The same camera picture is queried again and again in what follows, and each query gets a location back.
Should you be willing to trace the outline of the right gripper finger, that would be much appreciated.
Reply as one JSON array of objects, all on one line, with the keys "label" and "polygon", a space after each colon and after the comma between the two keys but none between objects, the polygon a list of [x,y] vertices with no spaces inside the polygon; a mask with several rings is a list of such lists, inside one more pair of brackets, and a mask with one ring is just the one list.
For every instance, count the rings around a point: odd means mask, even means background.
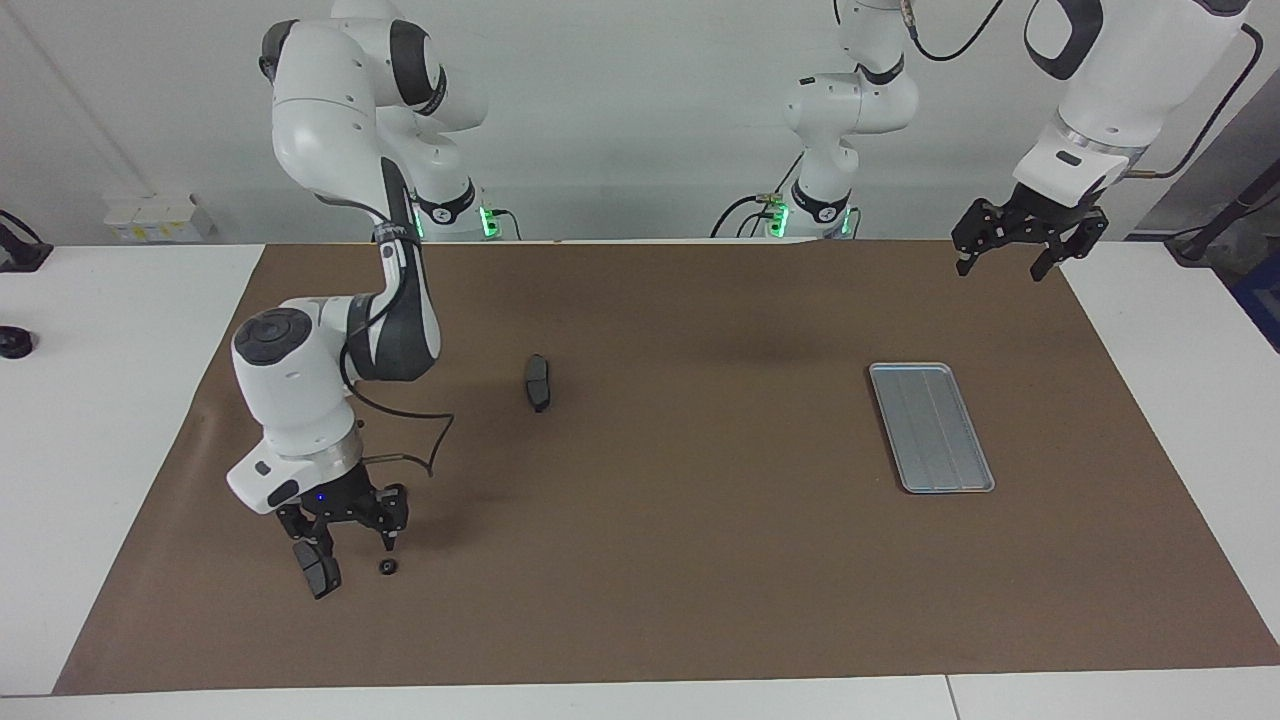
[{"label": "right gripper finger", "polygon": [[326,519],[308,518],[300,505],[282,505],[276,509],[276,519],[294,543],[292,552],[296,562],[334,562],[334,539]]},{"label": "right gripper finger", "polygon": [[387,552],[396,550],[397,538],[410,523],[408,495],[403,484],[389,484],[362,498],[362,524],[379,533]]}]

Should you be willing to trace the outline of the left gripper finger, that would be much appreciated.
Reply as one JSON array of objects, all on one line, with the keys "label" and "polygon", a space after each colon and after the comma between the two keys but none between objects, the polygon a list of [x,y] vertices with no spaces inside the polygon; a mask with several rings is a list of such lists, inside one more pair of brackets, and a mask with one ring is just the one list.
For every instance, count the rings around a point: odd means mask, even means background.
[{"label": "left gripper finger", "polygon": [[1070,225],[1037,220],[1033,228],[1044,249],[1030,265],[1030,278],[1041,282],[1060,263],[1087,258],[1108,228],[1108,218],[1102,208],[1091,208]]},{"label": "left gripper finger", "polygon": [[960,277],[970,273],[979,256],[1009,243],[1007,213],[1004,205],[988,199],[975,199],[951,231]]}]

